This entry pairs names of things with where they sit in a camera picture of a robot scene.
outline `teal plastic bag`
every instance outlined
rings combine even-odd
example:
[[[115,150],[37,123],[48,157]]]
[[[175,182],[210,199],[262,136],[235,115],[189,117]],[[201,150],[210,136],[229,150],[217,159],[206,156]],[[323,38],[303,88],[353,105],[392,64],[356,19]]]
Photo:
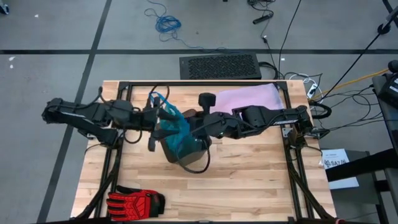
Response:
[[[156,94],[161,101],[165,101],[164,110],[166,110],[166,112],[179,118],[178,121],[160,120],[161,129],[180,131],[179,134],[173,134],[165,138],[169,149],[177,155],[178,152],[181,153],[179,151],[180,149],[186,148],[187,146],[192,146],[192,143],[195,142],[195,139],[192,135],[190,135],[189,124],[177,107],[165,100],[164,96],[156,91],[154,91],[150,96],[152,102],[154,101],[153,94]]]

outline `yellow cable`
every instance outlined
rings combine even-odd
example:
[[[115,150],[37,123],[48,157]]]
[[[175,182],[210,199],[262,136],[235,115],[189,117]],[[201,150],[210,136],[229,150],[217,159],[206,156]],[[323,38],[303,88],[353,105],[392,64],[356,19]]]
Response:
[[[355,80],[351,80],[351,81],[346,82],[346,83],[342,83],[342,84],[340,84],[340,85],[337,85],[333,90],[337,90],[337,89],[339,89],[339,88],[341,88],[341,87],[344,87],[344,86],[349,85],[349,84],[352,84],[352,83],[359,82],[359,81],[364,80],[364,79],[367,79],[367,78],[375,77],[376,75],[383,74],[384,72],[387,72],[387,71],[388,71],[388,68],[386,68],[386,69],[384,69],[384,70],[381,70],[381,71],[379,71],[379,72],[370,74],[370,75],[365,75],[365,76],[363,76],[363,77],[361,77],[361,78],[358,78],[358,79],[355,79]],[[321,96],[321,94],[328,93],[329,91],[330,91],[330,90],[323,91],[322,93],[319,93],[319,94],[315,95],[315,96],[312,97],[311,99],[314,100],[315,98],[318,98],[319,96]]]

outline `white label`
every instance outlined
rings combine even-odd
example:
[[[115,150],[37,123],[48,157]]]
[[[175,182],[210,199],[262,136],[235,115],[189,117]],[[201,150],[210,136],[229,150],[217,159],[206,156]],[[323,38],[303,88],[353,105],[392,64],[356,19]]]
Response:
[[[349,162],[347,153],[344,149],[330,149],[323,150],[322,160],[325,169],[329,169],[338,165]],[[349,187],[359,187],[356,177],[350,177],[343,180],[336,180],[329,182],[329,188],[333,189],[344,189]]]
[[[292,124],[298,120],[290,120],[290,121],[276,121],[274,125],[281,125],[281,124]]]
[[[398,89],[397,89],[397,88],[395,88],[395,87],[393,87],[393,86],[390,86],[390,89],[391,89],[391,90],[394,90],[394,91],[396,91],[396,92],[398,93]]]

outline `robotic arm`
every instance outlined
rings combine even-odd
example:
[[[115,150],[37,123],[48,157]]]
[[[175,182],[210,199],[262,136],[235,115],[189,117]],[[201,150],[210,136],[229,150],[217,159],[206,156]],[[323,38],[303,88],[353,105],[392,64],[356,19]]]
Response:
[[[157,118],[175,121],[175,116],[168,114],[160,107],[160,99],[154,100],[153,106],[148,98],[146,106],[141,111],[134,108],[129,101],[111,100],[104,103],[91,102],[87,105],[54,98],[47,103],[42,118],[47,124],[69,124],[77,128],[84,137],[94,136],[98,141],[111,148],[118,147],[119,137],[126,130],[151,132],[150,143],[163,139],[176,131],[157,130]]]
[[[213,136],[240,139],[261,134],[270,126],[281,124],[294,124],[296,131],[302,134],[310,132],[313,128],[306,106],[282,110],[270,110],[264,106],[246,106],[233,109],[232,114],[209,113],[210,107],[215,105],[215,100],[215,95],[202,93],[199,96],[199,105],[203,111],[194,111],[193,116],[186,118],[195,138],[208,139],[208,136]],[[118,139],[126,130],[150,132],[148,143],[150,151],[154,151],[154,141],[178,134],[176,130],[155,130],[158,118],[169,122],[179,119],[161,108],[158,97],[155,98],[153,105],[148,98],[142,110],[133,107],[131,102],[126,100],[81,105],[54,98],[47,103],[42,117],[48,124],[72,125],[85,137],[95,136],[106,147],[118,147],[120,143]]]

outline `power strip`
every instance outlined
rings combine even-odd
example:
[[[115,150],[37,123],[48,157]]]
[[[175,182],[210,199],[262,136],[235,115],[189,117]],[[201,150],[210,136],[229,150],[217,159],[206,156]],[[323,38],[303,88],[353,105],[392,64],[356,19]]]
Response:
[[[308,99],[311,99],[313,97],[313,95],[315,94],[315,92],[317,91],[318,85],[317,84],[312,84],[310,90],[307,93],[307,97]]]

